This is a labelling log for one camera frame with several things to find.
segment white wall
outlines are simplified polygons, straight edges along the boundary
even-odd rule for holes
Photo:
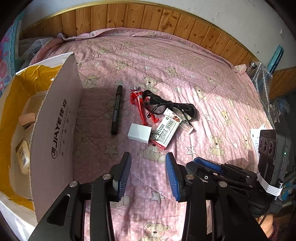
[[[285,50],[277,69],[296,66],[296,41],[279,15],[264,0],[149,0],[193,13],[231,34],[267,65],[277,46]],[[62,9],[92,0],[33,0],[22,28]],[[280,30],[285,32],[284,39]]]

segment pink quilt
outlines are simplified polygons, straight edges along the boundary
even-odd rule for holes
[[[73,51],[84,87],[74,139],[74,178],[91,182],[120,162],[125,151],[132,167],[125,196],[112,203],[117,241],[181,240],[186,203],[172,196],[164,156],[179,164],[194,158],[231,163],[255,170],[250,128],[271,128],[256,90],[246,73],[210,51],[176,36],[138,29],[103,29],[69,39],[59,34],[32,60]],[[115,93],[123,86],[119,134],[111,135]],[[200,118],[187,135],[177,130],[165,150],[128,139],[131,123],[141,124],[129,101],[130,87],[151,90],[166,100],[192,103]],[[148,120],[152,129],[157,124]],[[208,206],[208,232],[211,213]],[[89,206],[85,239],[89,240]]]

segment white paper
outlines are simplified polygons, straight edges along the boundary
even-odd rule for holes
[[[256,151],[256,156],[257,156],[257,163],[259,162],[259,152],[258,152],[258,148],[259,148],[259,138],[260,138],[260,131],[261,130],[266,130],[266,126],[263,123],[262,126],[259,127],[259,129],[250,129],[250,134],[251,134],[251,140],[253,142],[255,151]]]

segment jiaye logo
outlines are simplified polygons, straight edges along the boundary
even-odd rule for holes
[[[52,158],[56,159],[58,156],[58,146],[59,146],[59,136],[60,136],[60,131],[61,131],[61,124],[62,124],[62,119],[64,116],[64,112],[65,112],[65,108],[67,105],[67,101],[66,99],[63,100],[63,105],[60,109],[59,112],[59,117],[57,118],[57,122],[56,122],[56,127],[54,129],[54,138],[53,138],[53,146],[52,146]]]

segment metal screw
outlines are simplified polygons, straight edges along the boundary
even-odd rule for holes
[[[111,174],[107,173],[103,175],[104,180],[109,180],[111,178]]]
[[[76,181],[72,181],[72,182],[70,182],[70,184],[69,184],[69,186],[70,187],[76,187],[78,185],[78,182],[76,182]]]
[[[219,186],[222,187],[222,188],[225,188],[225,187],[227,187],[227,183],[224,182],[224,181],[220,181]]]
[[[192,175],[192,174],[187,174],[185,177],[186,177],[187,180],[193,180],[194,179],[194,175]]]

